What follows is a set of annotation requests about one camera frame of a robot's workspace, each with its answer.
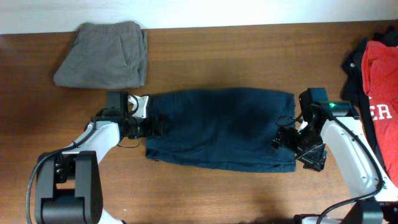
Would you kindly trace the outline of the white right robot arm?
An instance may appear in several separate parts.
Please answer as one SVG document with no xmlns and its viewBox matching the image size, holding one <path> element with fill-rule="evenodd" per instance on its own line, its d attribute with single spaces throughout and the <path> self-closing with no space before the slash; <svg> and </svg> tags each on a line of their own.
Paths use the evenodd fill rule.
<svg viewBox="0 0 398 224">
<path fill-rule="evenodd" d="M 299 96 L 301 114 L 292 124 L 279 124 L 272 142 L 320 172 L 325 148 L 333 154 L 350 198 L 326 208 L 321 214 L 295 215 L 294 223 L 397 223 L 397 187 L 371 149 L 359 114 L 348 101 L 331 101 L 323 88 L 308 88 Z"/>
</svg>

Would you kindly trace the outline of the dark blue shorts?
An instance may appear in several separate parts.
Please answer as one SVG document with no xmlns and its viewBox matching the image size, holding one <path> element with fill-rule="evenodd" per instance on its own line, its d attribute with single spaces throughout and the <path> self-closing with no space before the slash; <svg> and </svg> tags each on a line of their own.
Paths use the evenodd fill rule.
<svg viewBox="0 0 398 224">
<path fill-rule="evenodd" d="M 239 172 L 293 172 L 295 156 L 274 149 L 277 118 L 295 114 L 294 94 L 256 88 L 154 95 L 147 111 L 166 118 L 163 136 L 146 139 L 146 158 Z"/>
</svg>

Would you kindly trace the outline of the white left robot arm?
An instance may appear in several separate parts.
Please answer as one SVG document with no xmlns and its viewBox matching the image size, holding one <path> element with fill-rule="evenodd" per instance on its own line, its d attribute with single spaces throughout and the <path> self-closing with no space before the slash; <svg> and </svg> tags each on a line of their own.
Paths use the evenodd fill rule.
<svg viewBox="0 0 398 224">
<path fill-rule="evenodd" d="M 26 195 L 28 223 L 120 223 L 104 208 L 99 164 L 124 139 L 162 136 L 167 117 L 150 114 L 152 98 L 109 91 L 106 105 L 69 146 L 39 156 Z"/>
</svg>

